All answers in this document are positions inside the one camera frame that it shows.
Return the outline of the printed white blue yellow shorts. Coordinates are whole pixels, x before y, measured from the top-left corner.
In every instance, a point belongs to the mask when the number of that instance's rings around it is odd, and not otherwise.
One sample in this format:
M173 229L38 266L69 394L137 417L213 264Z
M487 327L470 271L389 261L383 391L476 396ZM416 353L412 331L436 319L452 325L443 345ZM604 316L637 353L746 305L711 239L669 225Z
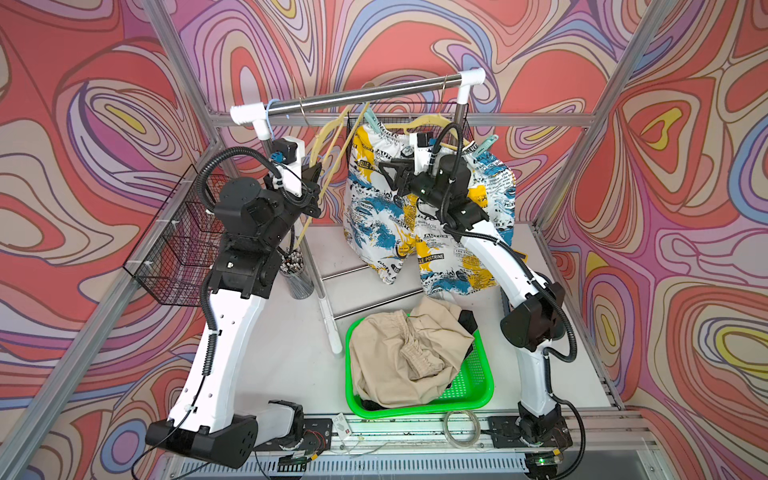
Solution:
M441 291L469 295L495 286L482 262L443 231L434 208L416 195L399 196L387 182L380 164L412 157L409 137L364 122L352 140L343 227L347 243L360 259L392 285L406 258L415 255L427 295ZM491 152L477 150L470 144L469 151L462 152L470 173L468 196L511 244L515 175Z

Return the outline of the yellow hanger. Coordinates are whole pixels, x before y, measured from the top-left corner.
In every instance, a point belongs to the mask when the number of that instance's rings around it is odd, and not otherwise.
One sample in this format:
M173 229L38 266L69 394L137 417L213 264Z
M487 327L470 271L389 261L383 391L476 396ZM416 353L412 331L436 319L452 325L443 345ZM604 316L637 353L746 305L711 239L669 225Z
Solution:
M468 112L468 103L472 86L460 86L456 98L456 106L452 118L447 118L439 114L425 114L412 120L401 127L401 130L406 133L415 133L418 129L425 127L440 127L444 129L451 123L455 123L458 126L458 133L454 133L456 138L462 136L460 140L461 146L468 146L472 143L472 140L466 136L465 120Z
M323 202L329 190L333 177L340 170L341 155L350 144L352 134L349 133L344 139L344 143L334 152L342 132L345 129L346 121L353 111L351 105L345 107L335 118L326 123L316 134L314 143L309 154L309 166L320 166L321 177L320 193L318 205L323 207Z

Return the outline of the yellow hanger front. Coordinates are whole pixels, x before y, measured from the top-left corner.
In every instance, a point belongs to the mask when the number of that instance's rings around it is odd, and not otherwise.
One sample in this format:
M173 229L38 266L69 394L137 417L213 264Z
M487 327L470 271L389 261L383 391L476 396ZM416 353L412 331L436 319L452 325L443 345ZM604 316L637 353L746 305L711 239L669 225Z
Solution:
M472 86L460 86L456 98L456 106L452 118L447 118L439 114L425 114L412 120L401 127L401 130L406 133L415 133L418 129L425 127L440 127L444 129L451 123L455 123L458 126L458 133L454 133L456 138L462 136L460 140L461 146L468 146L472 143L472 140L466 136L465 120L468 112L468 103Z

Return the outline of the green clothespin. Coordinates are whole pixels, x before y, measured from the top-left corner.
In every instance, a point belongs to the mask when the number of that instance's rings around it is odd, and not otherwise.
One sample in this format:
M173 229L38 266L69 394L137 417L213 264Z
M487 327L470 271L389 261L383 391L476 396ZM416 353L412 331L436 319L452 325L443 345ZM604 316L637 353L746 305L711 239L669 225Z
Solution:
M475 148L472 150L472 153L476 156L482 155L483 153L487 152L498 141L498 139L499 136L496 134L488 136L479 144L475 144Z
M363 118L372 132L380 137L385 135L386 128L382 125L381 121L369 107L365 108L365 111L363 112Z

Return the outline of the beige shorts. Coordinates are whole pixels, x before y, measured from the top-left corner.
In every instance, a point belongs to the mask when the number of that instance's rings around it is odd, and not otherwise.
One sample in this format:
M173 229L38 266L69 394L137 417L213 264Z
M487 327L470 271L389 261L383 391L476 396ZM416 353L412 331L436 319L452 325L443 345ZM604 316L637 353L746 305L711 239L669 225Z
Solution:
M425 297L409 312L380 312L363 319L347 346L356 393L385 409L439 398L473 345L474 337L456 323L462 310Z

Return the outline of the black shorts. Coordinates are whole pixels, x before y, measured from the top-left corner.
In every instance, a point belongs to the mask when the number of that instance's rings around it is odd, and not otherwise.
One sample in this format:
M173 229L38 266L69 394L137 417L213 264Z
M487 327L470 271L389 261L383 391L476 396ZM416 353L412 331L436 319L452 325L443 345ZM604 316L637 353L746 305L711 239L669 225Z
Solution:
M470 336L473 336L478 329L474 313L470 310L462 310L460 312L458 323Z

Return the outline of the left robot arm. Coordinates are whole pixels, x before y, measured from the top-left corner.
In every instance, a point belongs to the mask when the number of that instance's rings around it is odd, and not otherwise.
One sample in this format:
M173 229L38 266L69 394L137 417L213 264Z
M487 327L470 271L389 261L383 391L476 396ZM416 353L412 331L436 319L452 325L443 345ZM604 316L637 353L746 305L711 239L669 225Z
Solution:
M193 365L168 417L147 428L149 447L239 468L266 442L301 439L303 411L295 403L270 400L254 414L234 409L244 349L283 262L281 244L300 216L320 214L320 168L302 168L304 141L283 137L272 146L267 155L227 148L195 180L223 232L199 285L205 329Z

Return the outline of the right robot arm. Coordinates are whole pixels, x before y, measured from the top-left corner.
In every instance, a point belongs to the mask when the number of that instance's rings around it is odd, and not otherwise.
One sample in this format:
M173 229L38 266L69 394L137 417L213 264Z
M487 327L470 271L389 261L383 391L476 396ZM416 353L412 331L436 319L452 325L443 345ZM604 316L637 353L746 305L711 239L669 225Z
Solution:
M500 321L504 338L516 349L522 382L515 424L501 427L494 418L492 436L537 447L568 448L572 439L562 410L576 408L553 390L550 360L572 363L578 354L573 326L562 308L564 290L532 271L504 240L484 207L470 197L471 176L482 165L477 151L452 152L441 137L418 134L413 153L378 162L377 169L400 197L413 195L431 207L441 230L469 250L504 292L508 313Z

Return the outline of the cup of pens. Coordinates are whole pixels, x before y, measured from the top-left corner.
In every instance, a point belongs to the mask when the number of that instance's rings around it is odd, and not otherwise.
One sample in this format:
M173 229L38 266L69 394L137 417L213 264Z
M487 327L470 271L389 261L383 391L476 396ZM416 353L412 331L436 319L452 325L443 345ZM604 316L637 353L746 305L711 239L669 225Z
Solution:
M293 250L283 257L280 273L285 278L290 295L297 300L310 297L314 284L299 250Z

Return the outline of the clothes rack with steel bar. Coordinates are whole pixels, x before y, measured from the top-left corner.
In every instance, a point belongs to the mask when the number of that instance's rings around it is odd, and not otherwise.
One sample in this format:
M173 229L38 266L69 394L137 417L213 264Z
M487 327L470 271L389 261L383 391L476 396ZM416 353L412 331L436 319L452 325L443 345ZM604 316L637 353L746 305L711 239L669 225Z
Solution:
M368 87L305 100L237 105L231 107L229 113L236 124L252 124L257 137L270 143L273 139L270 118L273 115L390 99L397 94L423 93L443 86L459 90L460 86L479 85L484 79L483 70L473 69L441 78ZM305 215L293 203L297 199L276 188L273 182L262 185L250 177L229 180L217 201L209 199L206 195L209 174L233 156L253 157L272 177L280 177L276 165L265 155L251 148L232 147L208 161L197 178L200 200L224 227L219 254L200 288L207 335L199 349L208 356L223 355L228 363L241 356L269 299L283 259L279 251L281 242L299 217Z

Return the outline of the green plastic basket tray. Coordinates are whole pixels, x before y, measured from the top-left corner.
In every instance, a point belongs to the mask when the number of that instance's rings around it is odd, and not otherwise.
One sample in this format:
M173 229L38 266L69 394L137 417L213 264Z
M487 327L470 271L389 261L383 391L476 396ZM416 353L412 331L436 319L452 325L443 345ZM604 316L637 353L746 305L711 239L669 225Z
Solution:
M355 390L352 378L352 356L345 353L346 400L352 412L364 419L384 419L408 415L438 414L459 410L477 410L487 405L495 383L479 328L473 335L472 348L461 368L443 394L427 404L385 409L363 400Z

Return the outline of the clear tape roll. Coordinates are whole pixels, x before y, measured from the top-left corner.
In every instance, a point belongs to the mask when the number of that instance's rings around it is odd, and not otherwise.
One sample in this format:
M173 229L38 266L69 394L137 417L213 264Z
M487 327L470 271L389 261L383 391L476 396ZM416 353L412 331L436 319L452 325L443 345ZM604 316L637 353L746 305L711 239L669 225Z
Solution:
M451 411L444 415L442 431L447 443L458 449L474 447L481 437L481 424L471 410Z

